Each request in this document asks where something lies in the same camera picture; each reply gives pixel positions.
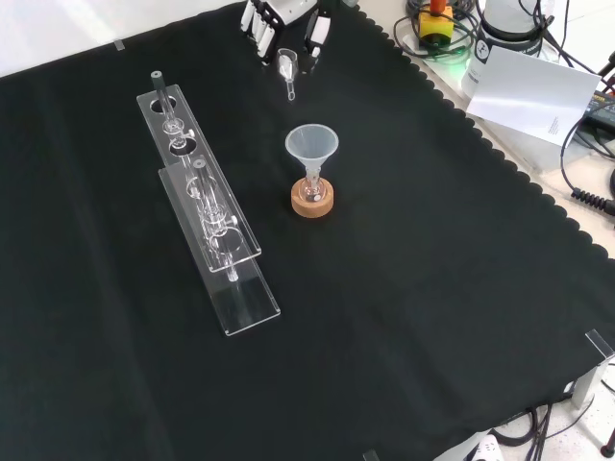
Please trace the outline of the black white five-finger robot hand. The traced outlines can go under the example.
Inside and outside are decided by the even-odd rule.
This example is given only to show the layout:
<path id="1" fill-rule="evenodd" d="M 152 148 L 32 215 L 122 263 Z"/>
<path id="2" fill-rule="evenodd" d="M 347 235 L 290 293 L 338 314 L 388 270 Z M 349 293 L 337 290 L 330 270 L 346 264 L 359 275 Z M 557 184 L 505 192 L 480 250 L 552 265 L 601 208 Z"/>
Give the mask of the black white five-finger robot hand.
<path id="1" fill-rule="evenodd" d="M 254 44 L 260 62 L 268 65 L 281 49 L 284 32 L 304 23 L 304 56 L 299 59 L 299 68 L 302 74 L 311 73 L 320 60 L 339 5 L 339 1 L 326 0 L 249 0 L 240 18 L 240 31 Z"/>

